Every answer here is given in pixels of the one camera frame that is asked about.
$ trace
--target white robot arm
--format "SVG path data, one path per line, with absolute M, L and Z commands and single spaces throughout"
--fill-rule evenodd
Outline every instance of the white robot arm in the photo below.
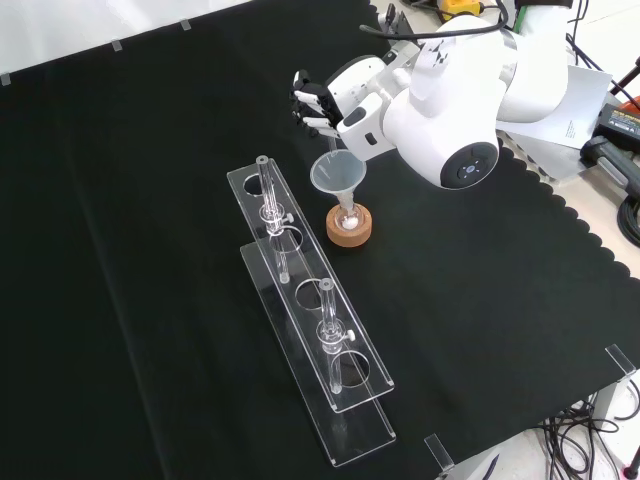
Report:
M 350 62 L 326 88 L 299 72 L 294 115 L 313 133 L 339 136 L 362 161 L 397 148 L 434 185 L 474 185 L 497 162 L 496 120 L 541 120 L 566 91 L 571 2 L 522 1 L 529 7 L 520 34 L 496 30 L 431 38 L 420 46 L 396 41 L 383 59 Z M 438 33 L 487 26 L 464 15 Z

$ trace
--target acrylic test tube rack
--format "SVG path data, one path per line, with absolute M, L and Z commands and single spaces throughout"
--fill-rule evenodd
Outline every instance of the acrylic test tube rack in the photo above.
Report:
M 255 242 L 240 249 L 334 466 L 396 438 L 394 383 L 273 159 L 227 174 Z

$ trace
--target round cork base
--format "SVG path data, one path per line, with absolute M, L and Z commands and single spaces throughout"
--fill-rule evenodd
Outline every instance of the round cork base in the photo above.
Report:
M 336 225 L 336 213 L 340 205 L 336 205 L 327 213 L 327 235 L 329 236 L 329 240 L 340 247 L 359 247 L 369 240 L 371 236 L 371 227 L 373 226 L 371 213 L 359 203 L 356 203 L 356 205 L 362 212 L 364 222 L 353 230 L 345 231 Z

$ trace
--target black tablecloth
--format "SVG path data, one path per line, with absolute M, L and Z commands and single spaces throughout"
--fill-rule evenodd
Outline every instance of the black tablecloth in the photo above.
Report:
M 358 31 L 367 3 L 256 0 L 12 75 L 10 478 L 429 478 L 430 434 L 460 462 L 620 378 L 607 346 L 640 364 L 640 282 L 509 151 L 462 192 L 376 159 L 356 192 L 371 240 L 326 239 L 333 200 L 308 177 L 326 144 L 294 125 L 288 85 L 386 51 Z M 225 174 L 260 154 L 397 385 L 382 403 L 398 441 L 342 469 L 240 257 L 251 236 Z

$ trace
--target white wall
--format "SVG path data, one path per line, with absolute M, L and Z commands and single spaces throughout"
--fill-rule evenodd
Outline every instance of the white wall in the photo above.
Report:
M 0 73 L 250 0 L 0 0 Z

